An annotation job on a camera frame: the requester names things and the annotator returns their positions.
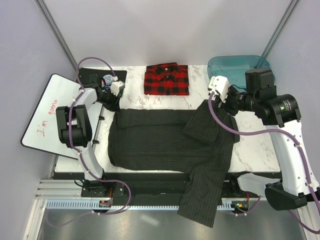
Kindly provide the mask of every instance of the teal plastic bin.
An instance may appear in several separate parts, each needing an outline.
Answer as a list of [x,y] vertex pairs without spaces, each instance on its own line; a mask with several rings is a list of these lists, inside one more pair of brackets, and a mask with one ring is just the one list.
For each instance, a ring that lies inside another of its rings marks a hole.
[[212,58],[208,63],[208,75],[209,79],[212,76],[227,77],[230,85],[245,88],[245,72],[258,68],[271,69],[268,61],[260,56],[217,56]]

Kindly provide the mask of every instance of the plaid shirt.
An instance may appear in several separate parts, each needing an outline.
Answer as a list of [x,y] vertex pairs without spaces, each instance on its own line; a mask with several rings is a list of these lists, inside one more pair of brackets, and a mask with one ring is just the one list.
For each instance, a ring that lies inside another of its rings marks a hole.
[[146,67],[144,94],[189,95],[188,66],[164,63]]

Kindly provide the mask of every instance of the black cloth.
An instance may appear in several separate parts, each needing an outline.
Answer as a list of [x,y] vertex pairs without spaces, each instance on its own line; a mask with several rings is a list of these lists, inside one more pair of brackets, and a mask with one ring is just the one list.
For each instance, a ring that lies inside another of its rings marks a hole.
[[[231,116],[215,112],[232,128]],[[213,227],[234,140],[212,118],[207,100],[197,110],[121,109],[110,127],[108,154],[125,169],[190,174],[178,214]]]

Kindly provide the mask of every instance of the marble tabletop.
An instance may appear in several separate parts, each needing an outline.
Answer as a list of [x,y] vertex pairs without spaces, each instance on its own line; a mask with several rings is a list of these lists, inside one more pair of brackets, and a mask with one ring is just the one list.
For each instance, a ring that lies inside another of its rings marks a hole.
[[[107,70],[106,67],[94,67]],[[160,96],[144,94],[145,66],[113,67],[114,70],[126,70],[126,82],[123,97],[120,100],[122,109],[173,109],[195,110],[203,100],[208,99],[209,77],[206,65],[189,65],[189,96]],[[96,139],[100,142],[94,148],[99,164],[105,172],[170,172],[163,170],[133,171],[113,166],[108,156],[108,135],[114,112],[103,110],[104,121],[101,121]],[[239,112],[235,116],[241,132],[254,132],[266,129],[262,121],[253,112]],[[59,156],[56,172],[83,172],[77,159]],[[279,164],[269,134],[240,136],[240,142],[233,145],[229,172],[279,172]]]

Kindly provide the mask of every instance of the reflective floor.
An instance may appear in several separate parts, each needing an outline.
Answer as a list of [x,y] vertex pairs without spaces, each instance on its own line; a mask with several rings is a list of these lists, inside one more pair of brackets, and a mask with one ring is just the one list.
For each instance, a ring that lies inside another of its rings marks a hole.
[[[88,210],[49,210],[52,224],[63,224]],[[302,228],[287,211],[262,201],[248,216],[218,211],[213,228],[183,218],[175,211],[128,210],[121,214],[89,214],[55,229],[42,223],[42,240],[304,240]]]

